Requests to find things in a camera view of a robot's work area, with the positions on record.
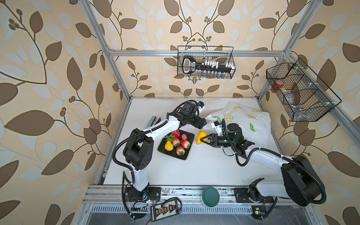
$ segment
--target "white table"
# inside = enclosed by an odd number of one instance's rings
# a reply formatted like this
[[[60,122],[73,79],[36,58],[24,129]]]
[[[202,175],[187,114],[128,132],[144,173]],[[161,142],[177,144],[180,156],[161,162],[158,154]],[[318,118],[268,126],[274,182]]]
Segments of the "white table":
[[[186,100],[188,99],[134,98],[118,143],[129,137],[133,129],[145,129],[152,116],[160,116],[161,119],[164,119],[167,112],[172,112],[175,107]],[[206,107],[200,114],[204,118],[212,112],[225,108],[230,101],[260,110],[255,98],[194,98],[194,100],[204,102]],[[261,177],[282,179],[280,174],[260,163],[249,161],[246,166],[240,167],[236,163],[235,156],[226,156],[221,148],[213,148],[206,144],[197,145],[195,141],[200,130],[190,124],[180,129],[195,135],[187,159],[180,160],[160,153],[157,149],[161,140],[156,141],[152,160],[146,167],[150,185],[248,186]],[[207,134],[216,133],[215,130],[205,130],[205,132]],[[123,163],[126,163],[125,157],[122,155],[125,145],[120,147],[116,153],[116,158]],[[268,148],[279,152],[272,137],[268,140]],[[227,154],[231,154],[229,148],[225,150]],[[245,160],[239,157],[239,161],[243,163]],[[104,184],[121,185],[123,171],[131,179],[128,169],[111,161]]]

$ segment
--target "white plastic bag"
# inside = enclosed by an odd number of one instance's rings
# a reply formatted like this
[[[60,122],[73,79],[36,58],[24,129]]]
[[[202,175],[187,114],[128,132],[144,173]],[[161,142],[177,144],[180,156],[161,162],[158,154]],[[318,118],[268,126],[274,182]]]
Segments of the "white plastic bag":
[[[267,112],[229,102],[226,108],[206,117],[207,120],[218,120],[219,122],[223,118],[225,118],[226,125],[237,123],[245,139],[267,148],[268,139],[271,137],[270,115]]]

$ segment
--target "black plate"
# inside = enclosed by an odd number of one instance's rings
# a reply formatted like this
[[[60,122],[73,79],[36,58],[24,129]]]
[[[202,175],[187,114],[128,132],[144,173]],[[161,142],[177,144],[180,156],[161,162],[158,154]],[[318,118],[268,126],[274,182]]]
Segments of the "black plate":
[[[187,136],[186,140],[188,140],[190,142],[190,144],[193,144],[194,137],[195,137],[194,134],[183,131],[183,130],[179,130],[179,131],[180,131],[180,137],[179,137],[180,141],[182,140],[181,136],[183,134],[186,134],[186,136]],[[178,156],[177,153],[176,153],[176,147],[175,146],[174,146],[173,150],[168,151],[168,150],[165,149],[165,144],[166,144],[166,138],[163,138],[160,145],[159,145],[159,148],[158,148],[159,152],[164,153],[164,154],[169,155],[169,156],[172,156],[172,157],[175,157],[175,158],[178,158],[178,159],[182,159],[182,160],[186,160],[186,158],[188,157],[189,151],[191,149],[191,146],[190,146],[188,149],[185,149],[185,154],[183,154],[182,156]]]

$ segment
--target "black wire basket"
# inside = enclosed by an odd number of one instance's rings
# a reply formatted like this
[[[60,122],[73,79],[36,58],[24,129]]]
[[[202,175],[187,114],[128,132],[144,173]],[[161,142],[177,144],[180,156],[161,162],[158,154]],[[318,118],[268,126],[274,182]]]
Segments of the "black wire basket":
[[[231,79],[236,70],[233,49],[225,46],[178,46],[177,74],[197,78]]]
[[[305,69],[316,75],[316,81],[307,76]],[[341,103],[339,96],[301,58],[267,69],[266,79],[293,122],[315,122]]]

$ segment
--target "green round lid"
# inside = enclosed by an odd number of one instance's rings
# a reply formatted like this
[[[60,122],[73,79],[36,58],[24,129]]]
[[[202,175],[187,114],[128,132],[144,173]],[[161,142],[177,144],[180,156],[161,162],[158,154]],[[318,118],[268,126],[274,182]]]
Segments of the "green round lid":
[[[207,205],[208,207],[214,207],[220,201],[219,192],[213,187],[205,188],[201,197],[205,205]]]

